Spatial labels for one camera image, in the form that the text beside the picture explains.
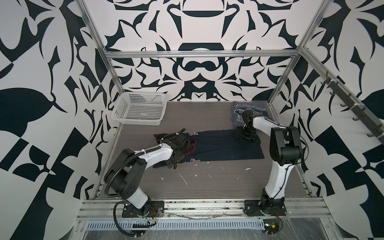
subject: folded garment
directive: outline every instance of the folded garment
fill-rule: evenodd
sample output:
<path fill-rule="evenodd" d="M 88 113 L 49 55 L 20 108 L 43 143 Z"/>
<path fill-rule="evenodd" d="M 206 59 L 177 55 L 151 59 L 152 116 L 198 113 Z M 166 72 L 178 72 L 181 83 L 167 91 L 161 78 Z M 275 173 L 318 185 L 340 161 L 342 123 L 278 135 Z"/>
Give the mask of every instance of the folded garment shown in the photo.
<path fill-rule="evenodd" d="M 235 137 L 236 129 L 187 132 L 183 133 L 191 140 L 190 151 L 185 153 L 181 162 L 204 161 L 230 161 L 241 159 L 263 159 L 264 155 L 260 147 L 260 141 L 247 141 Z M 155 134 L 159 142 L 166 134 Z M 153 167 L 165 166 L 165 161 L 155 164 Z"/>

